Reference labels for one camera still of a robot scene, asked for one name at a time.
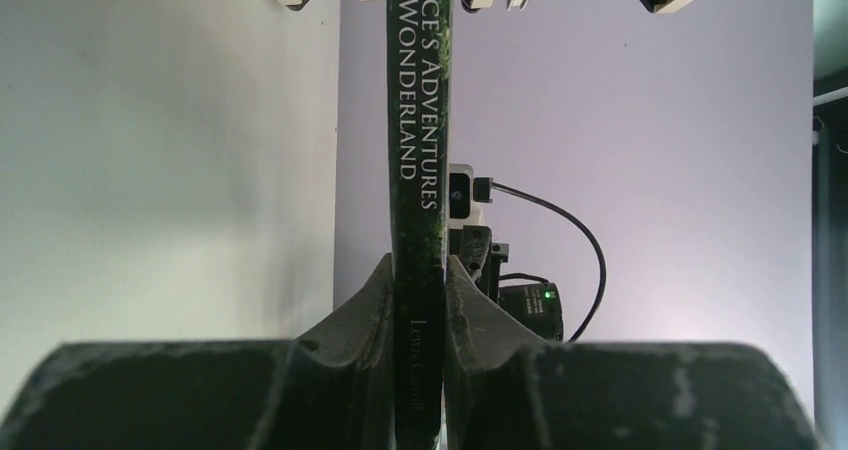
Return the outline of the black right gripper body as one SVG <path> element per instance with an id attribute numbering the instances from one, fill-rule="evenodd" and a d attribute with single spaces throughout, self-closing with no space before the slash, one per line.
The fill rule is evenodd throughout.
<path id="1" fill-rule="evenodd" d="M 456 255 L 476 287 L 493 302 L 500 299 L 501 266 L 508 262 L 509 245 L 494 242 L 484 225 L 448 230 L 449 254 Z"/>

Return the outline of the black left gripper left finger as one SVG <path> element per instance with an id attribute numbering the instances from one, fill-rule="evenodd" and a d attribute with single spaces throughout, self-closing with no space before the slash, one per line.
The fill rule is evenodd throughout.
<path id="1" fill-rule="evenodd" d="M 294 339 L 84 342 L 52 351 L 5 449 L 390 449 L 392 263 Z"/>

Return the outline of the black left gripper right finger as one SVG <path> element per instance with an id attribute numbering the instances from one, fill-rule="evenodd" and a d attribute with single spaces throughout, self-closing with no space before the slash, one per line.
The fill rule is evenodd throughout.
<path id="1" fill-rule="evenodd" d="M 554 343 L 479 291 L 446 287 L 452 449 L 818 449 L 786 377 L 727 342 Z"/>

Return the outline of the green garden cover book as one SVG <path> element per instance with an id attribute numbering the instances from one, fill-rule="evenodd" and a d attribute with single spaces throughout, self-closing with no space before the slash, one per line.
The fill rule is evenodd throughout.
<path id="1" fill-rule="evenodd" d="M 439 444 L 453 0 L 386 0 L 395 438 Z"/>

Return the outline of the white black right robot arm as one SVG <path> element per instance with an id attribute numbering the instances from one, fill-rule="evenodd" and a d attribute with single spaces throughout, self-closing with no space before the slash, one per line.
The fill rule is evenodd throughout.
<path id="1" fill-rule="evenodd" d="M 509 245 L 493 241 L 489 227 L 450 229 L 448 250 L 459 258 L 476 288 L 507 314 L 546 340 L 564 340 L 557 286 L 526 273 L 504 274 L 502 266 L 509 260 Z"/>

